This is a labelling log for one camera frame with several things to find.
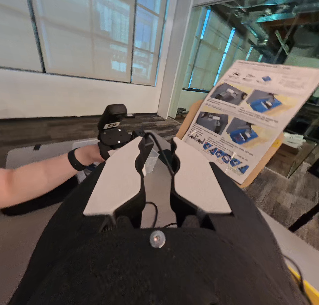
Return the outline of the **black usb hub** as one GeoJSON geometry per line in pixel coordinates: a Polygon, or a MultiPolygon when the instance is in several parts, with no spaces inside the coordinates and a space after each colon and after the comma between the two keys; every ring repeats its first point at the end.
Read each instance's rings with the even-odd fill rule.
{"type": "Polygon", "coordinates": [[[146,131],[144,131],[143,129],[137,129],[134,130],[131,134],[131,138],[130,141],[136,139],[137,137],[142,137],[145,139],[145,149],[146,151],[150,150],[153,148],[154,146],[154,142],[151,139],[151,137],[148,135],[148,133],[146,131]]]}

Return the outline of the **yellow plastic bin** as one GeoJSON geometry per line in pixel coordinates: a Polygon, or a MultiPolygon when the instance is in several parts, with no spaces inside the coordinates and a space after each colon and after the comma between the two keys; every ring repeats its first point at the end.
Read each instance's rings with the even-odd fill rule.
{"type": "MultiPolygon", "coordinates": [[[[288,269],[291,273],[291,276],[293,277],[294,282],[297,285],[300,285],[301,283],[301,274],[294,270],[292,267],[288,266],[288,269]]],[[[304,291],[306,295],[308,296],[309,300],[311,301],[311,304],[318,305],[319,304],[319,291],[315,289],[308,281],[302,279],[304,291]]]]}

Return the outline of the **white foam box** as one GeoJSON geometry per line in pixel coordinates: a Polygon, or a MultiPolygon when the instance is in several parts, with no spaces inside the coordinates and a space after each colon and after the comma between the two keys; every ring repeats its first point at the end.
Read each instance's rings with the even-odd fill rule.
{"type": "Polygon", "coordinates": [[[306,140],[303,135],[284,132],[283,144],[298,149],[301,148],[304,143],[306,143],[306,140]]]}

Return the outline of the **clear plastic bin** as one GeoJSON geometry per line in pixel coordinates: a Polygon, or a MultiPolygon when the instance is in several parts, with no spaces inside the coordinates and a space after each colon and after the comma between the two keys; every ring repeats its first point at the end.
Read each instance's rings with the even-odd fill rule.
{"type": "MultiPolygon", "coordinates": [[[[157,162],[157,159],[159,157],[159,153],[155,150],[151,150],[150,154],[145,162],[144,168],[143,168],[143,174],[146,176],[147,174],[151,173],[154,169],[154,166],[157,162]]],[[[100,163],[93,163],[90,166],[86,167],[83,171],[80,171],[77,173],[76,177],[78,180],[78,183],[80,184],[87,176],[91,174],[91,172],[95,171],[97,166],[100,163]]]]}

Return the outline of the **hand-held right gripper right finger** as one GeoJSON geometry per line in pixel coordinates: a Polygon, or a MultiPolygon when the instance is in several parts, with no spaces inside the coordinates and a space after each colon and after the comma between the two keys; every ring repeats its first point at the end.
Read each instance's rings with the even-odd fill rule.
{"type": "Polygon", "coordinates": [[[188,216],[196,217],[201,226],[212,215],[232,215],[209,160],[177,137],[171,141],[171,171],[171,209],[178,227],[188,216]]]}

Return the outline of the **printed instruction sheet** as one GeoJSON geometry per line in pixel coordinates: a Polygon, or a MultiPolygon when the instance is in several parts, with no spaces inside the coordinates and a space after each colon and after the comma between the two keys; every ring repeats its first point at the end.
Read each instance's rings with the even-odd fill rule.
{"type": "Polygon", "coordinates": [[[318,69],[237,60],[182,140],[242,184],[318,87],[318,69]]]}

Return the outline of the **black metal shelf rack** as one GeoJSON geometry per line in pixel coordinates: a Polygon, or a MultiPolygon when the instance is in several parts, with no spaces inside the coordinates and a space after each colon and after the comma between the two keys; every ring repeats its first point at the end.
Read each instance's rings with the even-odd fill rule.
{"type": "Polygon", "coordinates": [[[304,139],[319,143],[319,105],[305,103],[289,122],[284,132],[303,135],[304,139]]]}

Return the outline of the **person's left hand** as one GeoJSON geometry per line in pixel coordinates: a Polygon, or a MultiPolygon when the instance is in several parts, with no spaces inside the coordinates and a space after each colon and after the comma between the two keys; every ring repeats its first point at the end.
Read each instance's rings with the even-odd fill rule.
{"type": "Polygon", "coordinates": [[[89,166],[93,163],[103,163],[105,161],[100,154],[98,144],[77,148],[74,151],[74,155],[83,166],[89,166]]]}

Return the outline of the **large glass window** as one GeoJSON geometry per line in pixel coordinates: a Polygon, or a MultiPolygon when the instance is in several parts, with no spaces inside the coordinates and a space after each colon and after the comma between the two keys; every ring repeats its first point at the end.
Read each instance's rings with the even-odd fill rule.
{"type": "Polygon", "coordinates": [[[169,0],[0,0],[1,68],[155,86],[169,0]]]}

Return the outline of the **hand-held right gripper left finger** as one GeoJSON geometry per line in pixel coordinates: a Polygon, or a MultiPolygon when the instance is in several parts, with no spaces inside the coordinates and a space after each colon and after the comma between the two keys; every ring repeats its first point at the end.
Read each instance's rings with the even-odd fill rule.
{"type": "Polygon", "coordinates": [[[115,222],[125,216],[141,227],[146,205],[146,144],[137,137],[115,151],[104,168],[83,211],[84,216],[107,216],[115,222]]]}

